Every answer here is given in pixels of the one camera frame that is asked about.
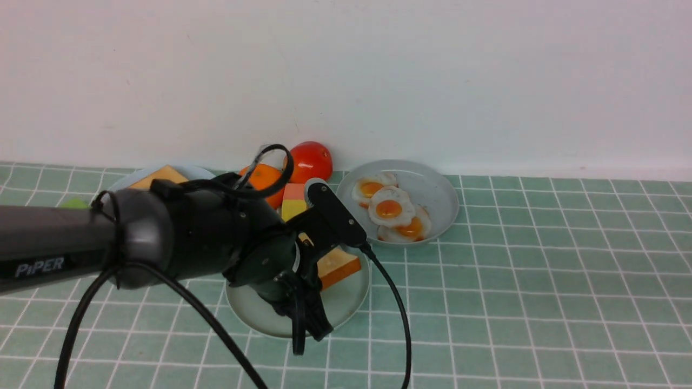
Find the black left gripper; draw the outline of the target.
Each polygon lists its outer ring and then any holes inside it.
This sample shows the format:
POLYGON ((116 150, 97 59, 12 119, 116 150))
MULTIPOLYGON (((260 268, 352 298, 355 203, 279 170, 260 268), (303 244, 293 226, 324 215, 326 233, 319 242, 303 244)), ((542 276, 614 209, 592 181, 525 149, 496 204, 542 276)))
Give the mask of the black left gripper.
POLYGON ((279 316, 291 316, 294 356, 304 354, 306 330, 317 342, 334 330, 321 297, 321 258, 313 239, 272 229, 247 241, 223 272, 229 286, 249 286, 279 316))

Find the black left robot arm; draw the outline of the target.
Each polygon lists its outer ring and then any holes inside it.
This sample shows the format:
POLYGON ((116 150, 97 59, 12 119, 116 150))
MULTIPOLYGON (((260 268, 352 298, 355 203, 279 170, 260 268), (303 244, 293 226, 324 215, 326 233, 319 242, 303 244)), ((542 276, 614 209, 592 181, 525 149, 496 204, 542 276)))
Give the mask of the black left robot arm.
POLYGON ((297 232, 266 202, 266 190, 227 180, 154 180, 89 209, 2 206, 2 293, 71 280, 143 261, 173 280, 222 275, 250 286, 291 319, 294 354, 307 335, 333 327, 315 263, 301 264, 297 232))

